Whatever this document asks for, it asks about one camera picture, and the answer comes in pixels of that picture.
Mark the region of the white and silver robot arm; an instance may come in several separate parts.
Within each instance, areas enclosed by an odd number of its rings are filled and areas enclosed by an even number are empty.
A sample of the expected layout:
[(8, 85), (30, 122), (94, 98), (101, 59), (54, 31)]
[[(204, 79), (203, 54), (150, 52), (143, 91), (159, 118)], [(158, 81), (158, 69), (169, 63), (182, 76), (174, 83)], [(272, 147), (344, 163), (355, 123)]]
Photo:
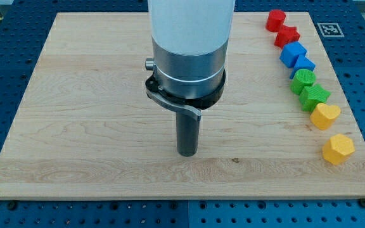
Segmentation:
[(221, 83), (234, 0), (148, 0), (154, 76), (179, 98), (196, 99)]

